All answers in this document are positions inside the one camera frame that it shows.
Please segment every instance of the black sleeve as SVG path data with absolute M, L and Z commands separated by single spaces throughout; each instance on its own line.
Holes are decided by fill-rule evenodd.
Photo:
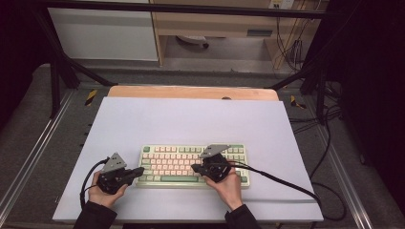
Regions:
M 113 210 L 87 201 L 78 216 L 74 229 L 108 229 L 116 219 L 117 213 Z
M 226 212 L 225 220 L 229 229 L 260 229 L 256 218 L 244 204 L 233 210 L 231 213 Z

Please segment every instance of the desk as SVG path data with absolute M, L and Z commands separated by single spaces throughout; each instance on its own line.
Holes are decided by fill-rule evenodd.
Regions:
M 152 4 L 177 4 L 195 6 L 219 6 L 268 9 L 272 8 L 270 0 L 149 0 Z M 311 10 L 319 1 L 295 0 L 291 10 Z M 322 3 L 319 9 L 325 9 Z M 297 37 L 308 44 L 319 25 L 319 20 L 314 20 L 304 26 L 303 19 L 281 18 L 279 20 L 279 39 L 277 42 L 277 19 L 263 16 L 240 15 L 210 15 L 192 13 L 152 12 L 155 39 L 157 43 L 158 58 L 161 65 L 164 63 L 166 42 L 168 36 L 214 36 L 214 37 L 256 37 L 263 38 L 268 54 L 273 62 L 274 69 L 280 69 L 284 62 L 284 55 L 280 47 L 281 42 L 288 49 Z
M 149 143 L 241 142 L 248 150 L 252 167 L 312 191 L 284 105 L 277 101 L 275 92 L 235 89 L 234 92 L 241 92 L 238 97 L 241 100 L 213 99 L 236 97 L 237 93 L 232 91 L 113 87 L 100 106 L 53 219 L 65 222 L 77 219 L 81 183 L 94 164 L 118 152 L 127 168 L 135 168 L 140 146 Z M 179 98 L 184 96 L 182 93 L 194 96 Z M 245 100 L 242 93 L 245 99 L 253 99 L 252 94 L 262 95 L 262 100 Z M 250 174 L 250 181 L 250 187 L 243 190 L 244 203 L 260 222 L 323 220 L 317 203 L 307 195 L 254 173 Z M 117 223 L 222 222 L 227 210 L 216 192 L 209 188 L 141 189 L 136 185 L 127 189 L 115 207 Z

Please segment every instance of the white table surface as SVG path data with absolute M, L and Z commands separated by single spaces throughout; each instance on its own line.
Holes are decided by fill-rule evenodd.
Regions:
M 134 169 L 144 144 L 218 142 L 244 144 L 251 167 L 313 192 L 283 102 L 105 97 L 53 219 L 77 219 L 84 178 L 115 152 Z M 135 183 L 115 205 L 117 222 L 221 222 L 228 210 L 210 188 L 145 189 Z M 253 172 L 242 195 L 259 221 L 323 220 L 314 199 Z

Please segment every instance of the metal rail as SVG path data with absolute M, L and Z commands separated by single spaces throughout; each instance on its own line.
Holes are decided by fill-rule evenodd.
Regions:
M 47 8 L 81 9 L 81 10 L 120 10 L 120 11 L 152 11 L 152 12 L 177 12 L 177 13 L 204 13 L 242 16 L 289 17 L 327 19 L 343 16 L 337 12 L 308 11 L 308 10 L 274 10 L 257 8 L 235 8 L 216 6 L 195 6 L 175 4 L 147 4 L 147 3 L 118 3 L 94 2 L 72 0 L 35 0 L 30 3 Z
M 313 100 L 307 99 L 306 96 L 304 97 L 304 99 L 312 115 L 316 116 L 315 104 Z M 322 140 L 326 145 L 328 142 L 328 133 L 326 127 L 321 125 L 318 125 L 317 127 Z M 352 216 L 357 224 L 357 227 L 361 229 L 372 229 L 373 225 L 369 219 L 369 215 L 364 209 L 363 203 L 361 202 L 360 197 L 355 191 L 352 180 L 346 172 L 346 169 L 342 161 L 340 160 L 332 142 L 330 143 L 330 149 L 328 151 L 328 159 L 330 161 L 331 168 L 336 175 L 337 181 L 339 182 L 340 188 L 342 189 L 343 195 L 345 196 L 346 202 L 348 203 L 349 208 L 352 211 Z
M 51 119 L 47 126 L 45 127 L 44 131 L 42 132 L 41 136 L 36 141 L 34 147 L 32 148 L 29 156 L 27 157 L 26 161 L 24 162 L 23 166 L 21 167 L 20 171 L 18 172 L 17 176 L 13 180 L 11 186 L 9 187 L 7 193 L 3 196 L 0 201 L 0 228 L 2 228 L 3 224 L 6 221 L 7 216 L 9 215 L 14 203 L 17 201 L 18 197 L 20 196 L 25 184 L 27 183 L 30 175 L 35 168 L 39 158 L 41 158 L 42 153 L 44 152 L 48 142 L 50 141 L 51 137 L 53 136 L 56 127 L 58 126 L 62 116 L 65 114 L 73 94 L 75 93 L 74 90 L 71 90 L 65 94 L 61 102 L 61 108 L 55 118 Z

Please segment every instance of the handheld controller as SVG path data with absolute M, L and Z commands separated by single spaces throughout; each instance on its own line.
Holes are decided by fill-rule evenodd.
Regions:
M 229 162 L 221 155 L 221 152 L 228 149 L 228 145 L 210 145 L 200 155 L 202 164 L 193 164 L 191 168 L 195 173 L 211 178 L 218 183 L 225 179 L 231 169 L 227 166 Z
M 101 170 L 97 186 L 107 194 L 115 194 L 124 185 L 132 185 L 134 178 L 143 175 L 144 168 L 125 170 L 126 163 L 119 154 L 114 153 Z

